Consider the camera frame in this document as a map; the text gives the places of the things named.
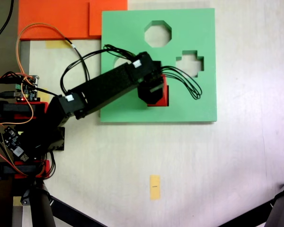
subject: wire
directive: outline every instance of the wire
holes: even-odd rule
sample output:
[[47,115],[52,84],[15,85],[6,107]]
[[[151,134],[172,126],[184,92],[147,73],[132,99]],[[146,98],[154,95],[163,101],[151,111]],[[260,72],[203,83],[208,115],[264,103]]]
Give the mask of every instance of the wire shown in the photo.
[[33,110],[32,105],[29,103],[28,99],[27,99],[26,96],[24,95],[24,92],[23,92],[23,83],[21,83],[21,92],[22,92],[23,97],[25,98],[27,104],[29,105],[29,107],[30,107],[30,109],[31,109],[31,111],[32,111],[32,116],[31,116],[30,119],[27,120],[26,122],[19,122],[19,123],[15,123],[15,122],[2,122],[2,123],[0,123],[0,124],[25,124],[25,123],[30,122],[30,121],[33,119],[33,117],[34,117],[34,110]]
[[4,25],[2,26],[2,28],[0,29],[0,35],[1,33],[3,32],[3,30],[5,29],[6,25],[9,23],[9,20],[10,20],[10,17],[13,13],[13,8],[14,8],[14,0],[11,0],[10,1],[10,9],[9,9],[9,15],[8,15],[8,18],[6,19]]
[[14,168],[17,169],[18,172],[21,173],[22,175],[28,176],[28,175],[26,175],[25,173],[21,172],[21,171],[15,166],[15,164],[12,162],[11,157],[9,156],[9,153],[8,153],[8,151],[7,151],[7,149],[6,149],[6,146],[5,146],[5,142],[4,142],[4,138],[3,138],[2,133],[1,133],[1,137],[2,137],[2,142],[3,142],[3,145],[4,145],[4,149],[5,149],[5,151],[6,151],[7,155],[8,155],[8,157],[9,157],[11,163],[13,164]]
[[84,74],[85,74],[85,80],[89,81],[90,80],[89,70],[88,70],[88,68],[87,68],[87,66],[85,64],[85,61],[82,58],[80,52],[77,50],[76,46],[68,38],[65,38],[65,40],[70,43],[70,45],[74,48],[74,50],[76,51],[77,55],[79,56],[79,59],[80,59],[80,61],[82,63],[82,66],[83,66],[83,70],[84,70]]
[[[108,52],[109,54],[112,54],[113,56],[116,56],[116,57],[120,57],[120,58],[124,58],[124,59],[127,59],[127,60],[130,60],[131,62],[134,60],[134,57],[135,55],[129,51],[126,51],[124,49],[120,49],[120,48],[117,48],[117,47],[114,47],[112,45],[109,45],[109,44],[106,44],[104,45],[104,49],[102,50],[98,50],[98,51],[94,51],[94,52],[90,52],[86,55],[83,56],[83,59],[87,59],[89,57],[92,57],[96,54],[100,54],[100,53],[104,53],[104,52]],[[66,73],[71,70],[73,67],[75,67],[76,65],[78,65],[80,63],[80,60],[76,60],[74,61],[73,63],[71,63],[64,71],[64,73],[62,74],[61,76],[61,79],[60,79],[60,87],[61,87],[61,90],[64,94],[67,93],[67,90],[65,89],[65,86],[64,86],[64,82],[63,82],[63,79],[64,79],[64,76],[66,75]]]
[[0,143],[0,148],[1,148],[1,150],[3,151],[4,155],[5,155],[6,157],[8,157],[8,155],[7,155],[7,153],[5,152],[4,147],[2,146],[1,143]]
[[22,31],[19,33],[18,35],[18,38],[17,38],[17,42],[16,42],[16,58],[17,58],[17,63],[18,63],[18,66],[20,68],[20,71],[22,73],[24,73],[24,69],[22,67],[22,64],[21,64],[21,61],[20,61],[20,57],[19,57],[19,44],[20,44],[20,38],[22,36],[22,34],[29,28],[29,27],[32,27],[32,26],[47,26],[47,27],[50,27],[50,28],[53,28],[54,30],[56,30],[76,51],[76,53],[78,54],[79,56],[79,60],[82,62],[82,66],[83,66],[83,69],[84,69],[84,73],[85,73],[85,79],[88,80],[89,79],[89,72],[88,72],[88,69],[87,69],[87,66],[81,56],[81,54],[79,53],[79,51],[77,50],[77,48],[75,47],[75,45],[58,29],[56,28],[55,26],[53,25],[50,25],[50,24],[47,24],[47,23],[32,23],[30,25],[27,25],[25,28],[22,29]]
[[10,164],[10,166],[11,166],[14,170],[16,170],[18,173],[22,174],[22,172],[20,172],[17,168],[15,168],[15,167],[13,166],[13,164],[11,164],[2,154],[0,154],[0,157],[1,157],[2,159],[4,159],[8,164]]
[[183,70],[178,69],[174,66],[163,66],[161,67],[161,73],[167,78],[176,79],[182,82],[188,89],[193,99],[197,100],[201,98],[201,95],[203,93],[201,87],[191,76],[189,76]]
[[[41,92],[44,92],[44,93],[47,93],[47,94],[50,94],[50,95],[53,95],[53,96],[58,96],[57,94],[53,93],[53,92],[50,92],[50,91],[47,91],[47,90],[44,90],[42,88],[38,88],[38,87],[35,87],[34,85],[32,85],[29,81],[27,80],[23,80],[21,76],[26,76],[26,77],[30,77],[32,78],[32,76],[29,76],[27,74],[23,74],[23,73],[14,73],[14,72],[7,72],[5,73],[3,76],[0,77],[0,84],[7,84],[7,83],[19,83],[21,84],[22,82],[24,82],[24,84],[26,84],[27,86],[29,86],[30,88],[34,89],[34,90],[37,90],[37,91],[41,91]],[[14,79],[18,79],[18,81],[7,81],[7,78],[13,76]]]

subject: orange foam board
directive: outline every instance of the orange foam board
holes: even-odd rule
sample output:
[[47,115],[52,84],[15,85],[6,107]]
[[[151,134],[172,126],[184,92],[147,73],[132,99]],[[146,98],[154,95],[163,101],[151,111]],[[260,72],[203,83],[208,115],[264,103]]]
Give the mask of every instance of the orange foam board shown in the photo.
[[[18,34],[32,23],[56,26],[69,39],[89,38],[90,0],[19,0]],[[62,39],[54,30],[45,26],[29,28],[21,40]]]
[[[127,0],[19,0],[18,34],[32,23],[56,26],[69,39],[100,39],[102,12],[127,10]],[[29,28],[21,40],[59,40],[45,26]]]
[[90,0],[89,36],[100,39],[102,33],[102,12],[127,10],[127,0]]

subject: green foam board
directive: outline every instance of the green foam board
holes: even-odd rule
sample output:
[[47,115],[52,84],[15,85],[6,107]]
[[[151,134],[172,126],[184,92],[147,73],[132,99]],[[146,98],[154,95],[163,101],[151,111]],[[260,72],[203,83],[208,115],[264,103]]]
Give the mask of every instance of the green foam board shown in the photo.
[[[151,47],[144,32],[158,21],[171,28],[164,47]],[[106,11],[102,15],[102,46],[111,44],[135,54],[147,51],[162,65],[176,65],[184,52],[204,58],[204,70],[195,80],[203,90],[194,100],[179,81],[168,78],[169,106],[147,107],[137,89],[101,109],[101,122],[214,122],[217,121],[214,9]],[[101,55],[101,71],[114,67],[116,57]]]

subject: red block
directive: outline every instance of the red block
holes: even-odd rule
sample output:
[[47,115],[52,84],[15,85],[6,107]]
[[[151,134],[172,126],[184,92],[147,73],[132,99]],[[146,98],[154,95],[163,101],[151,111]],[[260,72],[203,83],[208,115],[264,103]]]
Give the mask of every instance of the red block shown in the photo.
[[163,97],[156,104],[147,104],[147,106],[169,106],[169,87],[167,85],[166,77],[162,75],[164,80]]

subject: circuit board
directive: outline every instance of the circuit board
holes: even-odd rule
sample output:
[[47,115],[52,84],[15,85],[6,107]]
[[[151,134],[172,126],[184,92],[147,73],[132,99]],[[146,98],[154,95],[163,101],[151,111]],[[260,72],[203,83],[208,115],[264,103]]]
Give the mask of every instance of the circuit board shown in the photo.
[[24,150],[21,148],[21,143],[19,141],[19,134],[12,129],[11,127],[7,127],[4,130],[3,139],[6,148],[10,149],[15,156],[20,158],[22,161],[27,161],[28,156],[24,153]]
[[[34,85],[35,87],[38,87],[38,79],[39,77],[34,75],[32,76],[33,78],[29,78],[28,81]],[[21,92],[21,85],[16,84],[16,90],[17,92],[20,92],[20,97],[16,98],[16,101],[21,103],[21,102],[26,102],[25,98],[23,97],[23,94]],[[29,102],[40,102],[40,98],[38,98],[37,90],[29,87],[28,85],[23,84],[23,93],[24,96],[28,99]]]

